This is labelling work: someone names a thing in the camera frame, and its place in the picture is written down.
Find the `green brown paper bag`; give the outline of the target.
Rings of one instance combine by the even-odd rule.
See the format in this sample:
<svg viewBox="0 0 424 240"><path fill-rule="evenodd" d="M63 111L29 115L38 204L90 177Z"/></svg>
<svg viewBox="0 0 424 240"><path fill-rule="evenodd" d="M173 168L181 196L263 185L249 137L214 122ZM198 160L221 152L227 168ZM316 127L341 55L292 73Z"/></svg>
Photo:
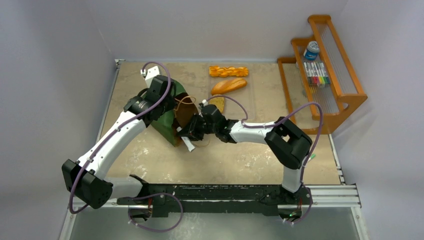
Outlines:
<svg viewBox="0 0 424 240"><path fill-rule="evenodd" d="M178 147L183 141L177 137L177 128L184 128L192 116L198 114L196 98L187 93L181 83L174 80L175 87L171 88L171 95L175 100L175 107L165 112L151 126L158 131L173 147Z"/></svg>

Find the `metal tongs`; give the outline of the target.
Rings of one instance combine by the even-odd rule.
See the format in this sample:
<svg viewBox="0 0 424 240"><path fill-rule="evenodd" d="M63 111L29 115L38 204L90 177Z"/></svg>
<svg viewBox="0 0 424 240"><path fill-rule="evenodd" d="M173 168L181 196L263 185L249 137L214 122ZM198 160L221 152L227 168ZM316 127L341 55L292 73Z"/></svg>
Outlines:
<svg viewBox="0 0 424 240"><path fill-rule="evenodd" d="M182 139L182 141L184 142L184 144L187 146L189 152L192 152L196 147L192 144L192 142L190 141L190 139L188 137L185 136L181 136L180 137Z"/></svg>

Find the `orange fake baguette loaf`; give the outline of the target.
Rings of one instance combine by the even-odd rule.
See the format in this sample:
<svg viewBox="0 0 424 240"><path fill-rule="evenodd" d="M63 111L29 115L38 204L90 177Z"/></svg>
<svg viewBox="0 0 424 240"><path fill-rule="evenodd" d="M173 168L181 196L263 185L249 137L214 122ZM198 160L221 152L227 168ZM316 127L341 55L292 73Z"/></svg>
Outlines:
<svg viewBox="0 0 424 240"><path fill-rule="evenodd" d="M223 95L244 88L248 85L248 82L241 77L222 80L215 84L210 91L211 95Z"/></svg>

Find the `orange braided fake bread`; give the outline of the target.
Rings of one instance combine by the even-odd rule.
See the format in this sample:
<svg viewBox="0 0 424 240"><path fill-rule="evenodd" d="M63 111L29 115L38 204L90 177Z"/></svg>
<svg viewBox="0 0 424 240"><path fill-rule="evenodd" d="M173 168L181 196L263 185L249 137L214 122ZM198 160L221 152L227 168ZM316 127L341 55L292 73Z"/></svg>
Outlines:
<svg viewBox="0 0 424 240"><path fill-rule="evenodd" d="M210 66L209 67L209 76L210 77L219 77L219 78L227 78L227 77L247 77L249 75L249 69L245 66L242 67L220 67L220 66Z"/></svg>

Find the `brown fake bread slice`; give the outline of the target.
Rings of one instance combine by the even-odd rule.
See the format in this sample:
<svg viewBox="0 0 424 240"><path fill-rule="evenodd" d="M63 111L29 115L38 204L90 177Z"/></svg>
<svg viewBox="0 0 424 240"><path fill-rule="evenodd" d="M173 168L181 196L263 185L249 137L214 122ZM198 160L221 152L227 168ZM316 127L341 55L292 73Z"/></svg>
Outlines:
<svg viewBox="0 0 424 240"><path fill-rule="evenodd" d="M214 97L210 99L209 104L215 105L220 113L223 113L225 110L225 98L224 97Z"/></svg>

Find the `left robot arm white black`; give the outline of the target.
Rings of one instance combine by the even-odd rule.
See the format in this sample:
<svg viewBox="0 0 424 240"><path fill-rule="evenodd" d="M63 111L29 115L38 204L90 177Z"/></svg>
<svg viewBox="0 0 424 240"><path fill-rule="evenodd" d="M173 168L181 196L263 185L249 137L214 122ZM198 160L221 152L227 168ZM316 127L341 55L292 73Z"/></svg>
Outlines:
<svg viewBox="0 0 424 240"><path fill-rule="evenodd" d="M136 176L107 178L112 164L127 145L162 115L174 109L175 81L156 75L148 88L128 100L118 119L106 134L78 160L66 160L61 167L70 201L74 197L93 209L109 199L130 198L138 205L146 203L149 191Z"/></svg>

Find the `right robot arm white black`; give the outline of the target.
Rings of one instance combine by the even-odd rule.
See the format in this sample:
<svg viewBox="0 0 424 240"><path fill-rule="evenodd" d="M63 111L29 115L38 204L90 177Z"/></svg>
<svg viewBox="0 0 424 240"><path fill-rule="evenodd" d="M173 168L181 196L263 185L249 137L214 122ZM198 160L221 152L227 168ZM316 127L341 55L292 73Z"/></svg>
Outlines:
<svg viewBox="0 0 424 240"><path fill-rule="evenodd" d="M227 119L214 104L202 104L200 113L194 114L176 135L201 141L208 134L214 134L223 143L267 145L283 165L282 200L292 204L300 198L302 165L313 142L291 120L280 117L276 122L243 125L241 120Z"/></svg>

